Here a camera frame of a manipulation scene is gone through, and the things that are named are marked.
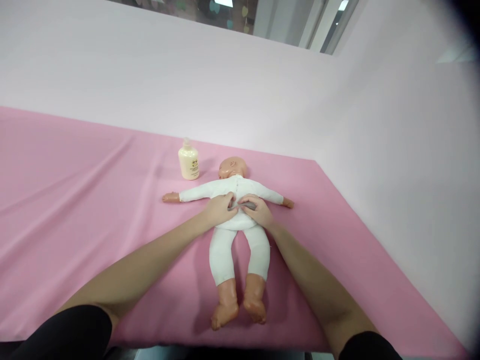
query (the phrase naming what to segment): pink sheet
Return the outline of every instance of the pink sheet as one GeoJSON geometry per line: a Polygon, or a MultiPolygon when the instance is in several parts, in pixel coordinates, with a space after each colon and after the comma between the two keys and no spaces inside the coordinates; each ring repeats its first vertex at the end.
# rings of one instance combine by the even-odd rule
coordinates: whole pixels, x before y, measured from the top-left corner
{"type": "MultiPolygon", "coordinates": [[[[238,155],[251,178],[295,201],[272,212],[350,291],[404,356],[458,358],[465,350],[312,160],[196,142],[201,176],[183,180],[178,138],[0,108],[0,341],[27,338],[89,279],[197,213],[205,200],[164,204],[161,196],[215,180],[238,155]]],[[[217,293],[206,233],[160,279],[112,344],[328,349],[272,242],[264,301],[268,319],[244,310],[210,330],[217,293]]],[[[238,296],[250,255],[233,243],[238,296]]]]}

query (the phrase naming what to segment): forearm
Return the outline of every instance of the forearm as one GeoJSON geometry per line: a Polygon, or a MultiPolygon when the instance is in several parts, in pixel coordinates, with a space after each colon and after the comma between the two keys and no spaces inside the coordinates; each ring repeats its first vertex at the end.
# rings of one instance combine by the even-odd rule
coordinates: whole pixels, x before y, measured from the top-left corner
{"type": "Polygon", "coordinates": [[[97,304],[118,319],[122,318],[167,272],[182,251],[210,227],[203,213],[194,216],[102,271],[78,290],[59,311],[76,305],[97,304]]]}
{"type": "Polygon", "coordinates": [[[275,223],[267,230],[320,325],[327,326],[353,312],[363,314],[342,284],[286,229],[275,223]]]}

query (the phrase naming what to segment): white long-sleeve outfit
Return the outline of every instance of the white long-sleeve outfit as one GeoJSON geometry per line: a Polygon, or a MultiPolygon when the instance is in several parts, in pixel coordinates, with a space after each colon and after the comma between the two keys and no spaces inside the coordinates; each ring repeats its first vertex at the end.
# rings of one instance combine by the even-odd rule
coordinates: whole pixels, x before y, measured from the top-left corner
{"type": "MultiPolygon", "coordinates": [[[[207,182],[182,191],[180,201],[184,203],[202,198],[214,198],[229,192],[233,192],[237,200],[247,194],[255,194],[275,204],[281,205],[284,202],[284,197],[279,193],[241,175],[207,182]]],[[[217,286],[235,277],[232,243],[237,231],[243,231],[250,246],[248,273],[260,275],[265,281],[267,280],[270,265],[270,244],[267,235],[263,227],[240,209],[232,219],[216,226],[213,230],[210,242],[210,269],[217,286]]]]}

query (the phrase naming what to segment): white wall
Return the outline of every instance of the white wall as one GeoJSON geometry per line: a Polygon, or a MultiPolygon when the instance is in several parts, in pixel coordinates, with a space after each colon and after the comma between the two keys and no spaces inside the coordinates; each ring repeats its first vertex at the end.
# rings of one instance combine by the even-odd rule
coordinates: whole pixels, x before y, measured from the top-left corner
{"type": "Polygon", "coordinates": [[[433,4],[362,0],[328,56],[109,1],[2,2],[0,105],[315,159],[470,346],[478,79],[436,64],[455,27],[433,4]]]}

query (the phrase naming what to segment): lotion bottle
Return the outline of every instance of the lotion bottle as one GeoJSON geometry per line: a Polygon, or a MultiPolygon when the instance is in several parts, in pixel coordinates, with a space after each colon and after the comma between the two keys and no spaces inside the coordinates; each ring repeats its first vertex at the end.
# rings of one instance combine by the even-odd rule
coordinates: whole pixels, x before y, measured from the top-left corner
{"type": "Polygon", "coordinates": [[[188,137],[183,138],[183,146],[178,150],[181,175],[187,180],[195,180],[199,177],[199,152],[190,145],[188,137]]]}

